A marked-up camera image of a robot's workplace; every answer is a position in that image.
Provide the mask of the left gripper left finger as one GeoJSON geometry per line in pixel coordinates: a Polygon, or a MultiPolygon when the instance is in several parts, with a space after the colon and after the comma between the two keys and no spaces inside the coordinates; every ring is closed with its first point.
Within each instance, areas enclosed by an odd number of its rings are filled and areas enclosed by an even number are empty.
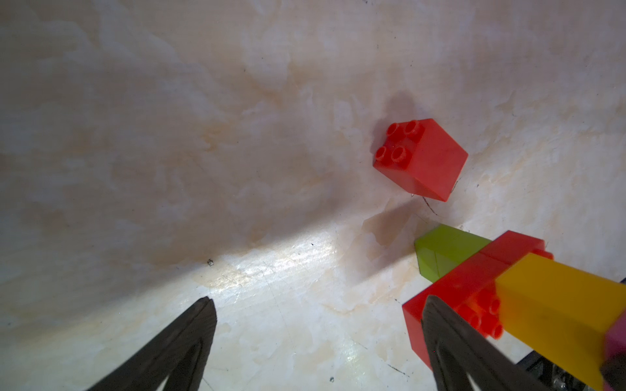
{"type": "Polygon", "coordinates": [[[198,390],[217,326],[215,303],[203,297],[92,390],[198,390]]]}

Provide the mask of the red long lego brick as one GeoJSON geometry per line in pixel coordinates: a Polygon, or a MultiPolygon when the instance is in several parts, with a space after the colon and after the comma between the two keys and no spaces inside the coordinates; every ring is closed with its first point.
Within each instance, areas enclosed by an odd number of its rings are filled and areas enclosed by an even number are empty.
{"type": "Polygon", "coordinates": [[[549,260],[554,258],[546,251],[542,239],[507,231],[402,305],[410,345],[425,365],[431,366],[422,332],[422,312],[427,298],[440,298],[483,337],[497,340],[504,327],[495,281],[530,253],[549,260]]]}

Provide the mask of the magenta lego brick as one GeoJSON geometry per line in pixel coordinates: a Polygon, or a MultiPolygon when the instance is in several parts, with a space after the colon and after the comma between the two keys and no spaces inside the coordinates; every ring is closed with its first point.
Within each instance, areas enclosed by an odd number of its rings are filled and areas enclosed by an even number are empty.
{"type": "Polygon", "coordinates": [[[604,355],[603,390],[625,390],[625,312],[605,334],[604,355]]]}

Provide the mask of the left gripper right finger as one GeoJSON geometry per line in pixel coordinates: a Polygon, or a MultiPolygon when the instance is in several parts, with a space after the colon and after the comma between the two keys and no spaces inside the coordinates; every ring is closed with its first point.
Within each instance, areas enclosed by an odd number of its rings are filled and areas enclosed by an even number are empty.
{"type": "Polygon", "coordinates": [[[438,390],[547,389],[436,296],[425,302],[422,332],[438,390]]]}

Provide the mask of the yellow lego brick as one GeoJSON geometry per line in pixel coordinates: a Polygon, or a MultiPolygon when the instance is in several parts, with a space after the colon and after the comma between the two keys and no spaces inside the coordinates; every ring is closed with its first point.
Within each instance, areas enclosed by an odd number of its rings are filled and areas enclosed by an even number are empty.
{"type": "Polygon", "coordinates": [[[503,328],[595,390],[625,286],[530,253],[496,278],[503,328]]]}

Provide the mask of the lime green lego brick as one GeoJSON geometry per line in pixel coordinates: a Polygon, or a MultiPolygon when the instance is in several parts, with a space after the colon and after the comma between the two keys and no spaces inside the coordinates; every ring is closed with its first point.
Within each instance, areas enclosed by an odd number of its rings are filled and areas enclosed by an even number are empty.
{"type": "Polygon", "coordinates": [[[490,243],[490,239],[440,224],[414,241],[420,274],[435,283],[490,243]]]}

